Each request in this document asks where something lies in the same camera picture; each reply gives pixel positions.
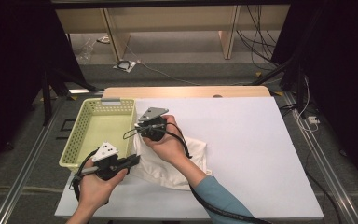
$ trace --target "person's left hand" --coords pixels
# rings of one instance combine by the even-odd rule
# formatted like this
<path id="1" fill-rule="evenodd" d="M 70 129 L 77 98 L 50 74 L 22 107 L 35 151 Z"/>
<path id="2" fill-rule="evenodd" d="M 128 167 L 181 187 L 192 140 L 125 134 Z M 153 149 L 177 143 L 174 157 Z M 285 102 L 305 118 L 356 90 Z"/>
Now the person's left hand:
<path id="1" fill-rule="evenodd" d="M 84 168 L 92 167 L 93 162 L 89 159 Z M 118 183 L 127 174 L 127 169 L 123 169 L 109 180 L 102 180 L 96 174 L 85 175 L 80 181 L 79 206 L 91 206 L 95 209 L 100 208 L 108 201 L 110 194 Z"/>
<path id="2" fill-rule="evenodd" d="M 89 159 L 84 168 L 92 167 Z M 87 223 L 98 208 L 106 204 L 113 189 L 126 176 L 128 170 L 123 169 L 109 180 L 102 180 L 96 174 L 85 175 L 80 181 L 79 204 L 67 223 Z"/>

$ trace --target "yellow-green basket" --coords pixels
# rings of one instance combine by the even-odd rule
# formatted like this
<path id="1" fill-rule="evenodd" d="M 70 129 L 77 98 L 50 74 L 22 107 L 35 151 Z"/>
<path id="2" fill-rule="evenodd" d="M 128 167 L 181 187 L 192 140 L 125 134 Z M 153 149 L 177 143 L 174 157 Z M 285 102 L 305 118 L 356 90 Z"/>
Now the yellow-green basket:
<path id="1" fill-rule="evenodd" d="M 119 158 L 128 157 L 133 139 L 123 139 L 123 134 L 133 128 L 135 121 L 133 99 L 120 99 L 113 105 L 103 105 L 100 98 L 85 100 L 61 155 L 60 166 L 76 172 L 81 162 L 104 141 L 118 149 Z"/>

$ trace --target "crumpled white towel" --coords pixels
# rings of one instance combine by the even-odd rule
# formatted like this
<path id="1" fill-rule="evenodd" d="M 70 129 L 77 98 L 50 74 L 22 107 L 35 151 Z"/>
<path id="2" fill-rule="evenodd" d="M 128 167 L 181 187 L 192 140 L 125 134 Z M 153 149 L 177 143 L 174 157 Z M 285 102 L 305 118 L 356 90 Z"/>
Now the crumpled white towel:
<path id="1" fill-rule="evenodd" d="M 188 152 L 192 156 L 191 160 L 206 172 L 206 143 L 185 136 Z M 190 190 L 185 177 L 172 165 L 163 161 L 159 156 L 148 147 L 140 134 L 133 138 L 133 149 L 131 154 L 141 156 L 138 165 L 131 168 L 130 175 L 138 176 L 149 182 L 160 184 L 170 189 Z"/>

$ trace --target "wrist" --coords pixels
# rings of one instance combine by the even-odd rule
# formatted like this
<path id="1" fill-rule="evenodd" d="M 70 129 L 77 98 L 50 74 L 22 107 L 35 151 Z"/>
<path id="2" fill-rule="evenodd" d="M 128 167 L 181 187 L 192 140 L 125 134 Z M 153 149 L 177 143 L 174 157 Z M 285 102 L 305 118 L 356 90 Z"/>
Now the wrist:
<path id="1" fill-rule="evenodd" d="M 94 213 L 97 211 L 98 208 L 93 208 L 92 206 L 84 206 L 79 205 L 78 208 L 75 210 L 74 214 L 71 218 L 66 222 L 66 224 L 72 223 L 88 223 L 89 220 L 92 218 Z"/>
<path id="2" fill-rule="evenodd" d="M 168 161 L 168 163 L 170 163 L 172 166 L 176 168 L 188 162 L 192 162 L 192 161 L 185 154 L 179 154 L 173 157 L 172 160 Z"/>
<path id="3" fill-rule="evenodd" d="M 202 181 L 206 174 L 186 155 L 171 163 L 188 181 L 188 184 L 195 188 Z"/>

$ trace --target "metal frame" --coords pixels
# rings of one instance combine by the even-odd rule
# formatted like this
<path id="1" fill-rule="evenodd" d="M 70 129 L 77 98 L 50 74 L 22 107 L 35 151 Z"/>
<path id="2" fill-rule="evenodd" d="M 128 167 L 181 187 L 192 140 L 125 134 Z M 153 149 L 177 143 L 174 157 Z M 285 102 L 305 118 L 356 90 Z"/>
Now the metal frame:
<path id="1" fill-rule="evenodd" d="M 13 209 L 21 196 L 21 191 L 28 180 L 37 159 L 39 158 L 40 152 L 47 141 L 47 137 L 50 133 L 51 127 L 53 126 L 58 112 L 62 108 L 65 97 L 59 97 L 56 100 L 56 107 L 52 113 L 52 117 L 49 122 L 43 126 L 42 131 L 38 135 L 34 146 L 28 155 L 25 163 L 22 165 L 20 173 L 18 174 L 14 184 L 10 188 L 6 198 L 0 206 L 0 223 L 7 223 L 8 219 L 13 212 Z"/>
<path id="2" fill-rule="evenodd" d="M 294 96 L 287 91 L 284 93 L 284 98 L 288 104 L 296 103 Z M 294 110 L 293 117 L 295 118 L 295 120 L 297 120 L 298 116 L 298 111 Z M 312 152 L 313 157 L 315 158 L 322 174 L 324 175 L 324 179 L 326 180 L 333 195 L 335 196 L 337 204 L 345 219 L 348 221 L 348 223 L 358 223 L 358 212 L 351 200 L 351 197 L 339 181 L 338 176 L 334 171 L 332 165 L 324 155 L 322 147 L 319 145 L 318 141 L 316 140 L 316 137 L 313 135 L 312 132 L 306 132 L 300 126 L 302 125 L 302 127 L 305 127 L 310 130 L 310 125 L 308 124 L 307 120 L 299 119 L 297 120 L 297 124 Z"/>

